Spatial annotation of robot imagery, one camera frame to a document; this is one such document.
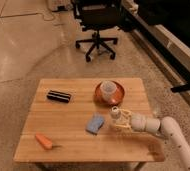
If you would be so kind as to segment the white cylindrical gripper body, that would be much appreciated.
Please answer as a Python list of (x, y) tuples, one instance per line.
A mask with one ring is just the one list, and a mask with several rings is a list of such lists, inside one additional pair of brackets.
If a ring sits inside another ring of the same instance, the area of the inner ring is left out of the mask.
[(160, 128), (159, 119), (140, 114), (133, 114), (130, 123), (132, 129), (137, 132), (157, 133)]

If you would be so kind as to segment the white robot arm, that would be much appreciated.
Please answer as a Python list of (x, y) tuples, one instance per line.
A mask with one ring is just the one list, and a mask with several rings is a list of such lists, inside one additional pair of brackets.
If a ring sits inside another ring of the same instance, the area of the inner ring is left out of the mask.
[(110, 110), (112, 123), (121, 129), (131, 129), (134, 132), (146, 132), (156, 137), (170, 140), (177, 148), (180, 160), (186, 171), (190, 171), (190, 145), (178, 122), (172, 117), (162, 119), (135, 114), (129, 110), (114, 106)]

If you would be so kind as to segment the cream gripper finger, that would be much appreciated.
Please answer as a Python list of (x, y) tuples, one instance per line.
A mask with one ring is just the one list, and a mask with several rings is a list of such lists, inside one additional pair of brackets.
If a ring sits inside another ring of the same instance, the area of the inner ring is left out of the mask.
[(117, 124), (111, 124), (111, 127), (118, 129), (118, 130), (124, 130), (124, 131), (132, 131), (132, 128), (130, 125), (117, 125)]
[(130, 116), (133, 115), (133, 112), (130, 111), (130, 110), (127, 110), (127, 109), (120, 109), (120, 111), (121, 111), (121, 114), (122, 114), (122, 115), (125, 115), (126, 117), (127, 117), (127, 116), (130, 117)]

